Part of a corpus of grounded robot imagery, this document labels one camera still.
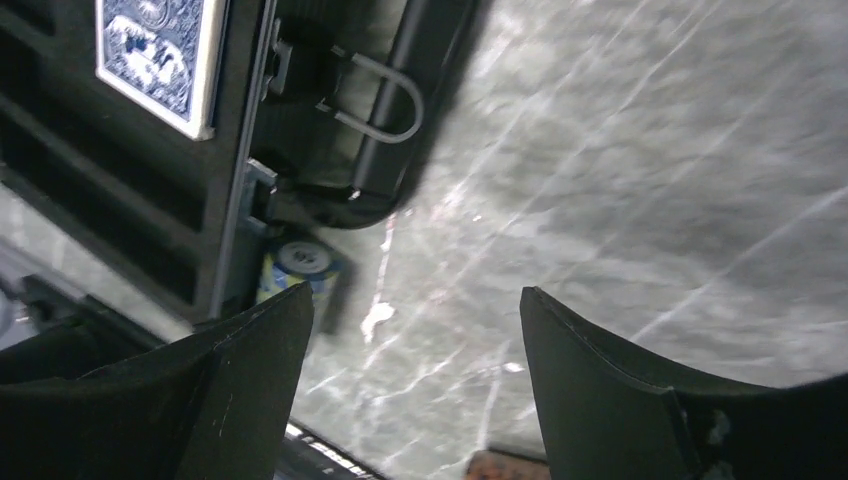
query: metal latch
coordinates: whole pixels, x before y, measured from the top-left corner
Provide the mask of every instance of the metal latch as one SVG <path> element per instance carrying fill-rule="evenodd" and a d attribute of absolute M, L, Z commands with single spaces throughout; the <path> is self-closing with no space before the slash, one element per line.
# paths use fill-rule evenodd
<path fill-rule="evenodd" d="M 320 112 L 382 143 L 401 143 L 415 135 L 424 123 L 424 96 L 409 76 L 339 46 L 329 50 L 286 41 L 281 37 L 280 19 L 274 22 L 273 44 L 262 83 L 263 101 L 278 103 L 312 102 Z M 341 64 L 349 62 L 373 72 L 402 88 L 412 99 L 415 115 L 412 125 L 402 133 L 381 130 L 368 121 L 334 107 L 333 97 L 341 83 Z"/>

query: black tray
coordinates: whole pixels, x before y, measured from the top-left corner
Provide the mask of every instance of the black tray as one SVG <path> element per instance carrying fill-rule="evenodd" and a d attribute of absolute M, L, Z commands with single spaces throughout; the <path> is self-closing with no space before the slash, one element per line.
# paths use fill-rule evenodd
<path fill-rule="evenodd" d="M 349 2 L 230 2 L 215 136 L 201 142 L 97 80 L 94 3 L 0 2 L 0 180 L 192 323 L 251 302 L 269 226 L 359 228 L 391 213 L 435 129 L 445 79 L 478 7 L 409 0 L 388 64 L 417 84 L 422 128 L 400 144 L 366 137 L 349 181 L 328 187 L 300 172 L 313 132 L 332 118 L 314 105 L 260 105 L 261 87 L 273 70 L 275 20 L 281 35 L 307 26 L 320 35 L 304 41 L 330 45 Z M 402 130 L 410 115 L 408 97 L 384 81 L 370 123 Z"/>

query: cylindrical container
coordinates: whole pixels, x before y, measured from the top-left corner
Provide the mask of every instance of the cylindrical container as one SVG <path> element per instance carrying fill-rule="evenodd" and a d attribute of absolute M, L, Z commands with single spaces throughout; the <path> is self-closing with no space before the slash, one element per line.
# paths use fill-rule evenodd
<path fill-rule="evenodd" d="M 342 260 L 338 252 L 309 234 L 298 231 L 284 234 L 272 241 L 265 253 L 256 303 L 298 283 L 309 282 L 315 308 L 309 340 L 311 350 L 342 271 Z"/>

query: can lid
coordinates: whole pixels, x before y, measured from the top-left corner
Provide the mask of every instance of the can lid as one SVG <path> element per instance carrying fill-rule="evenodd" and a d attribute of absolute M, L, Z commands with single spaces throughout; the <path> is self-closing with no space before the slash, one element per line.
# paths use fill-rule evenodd
<path fill-rule="evenodd" d="M 283 269 L 291 273 L 312 275 L 330 268 L 333 258 L 320 244 L 297 241 L 283 245 L 277 253 Z"/>

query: marble surface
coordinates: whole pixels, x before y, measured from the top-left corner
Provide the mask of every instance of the marble surface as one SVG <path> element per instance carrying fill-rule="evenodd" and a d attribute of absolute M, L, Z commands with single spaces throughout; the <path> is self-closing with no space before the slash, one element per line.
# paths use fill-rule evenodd
<path fill-rule="evenodd" d="M 370 54 L 399 6 L 358 24 Z M 491 442 L 541 451 L 525 285 L 727 377 L 848 370 L 847 24 L 840 0 L 493 2 L 416 197 L 319 232 L 357 263 L 293 415 L 394 478 L 460 478 Z M 0 232 L 182 331 L 7 191 Z M 375 305 L 393 315 L 367 343 Z"/>

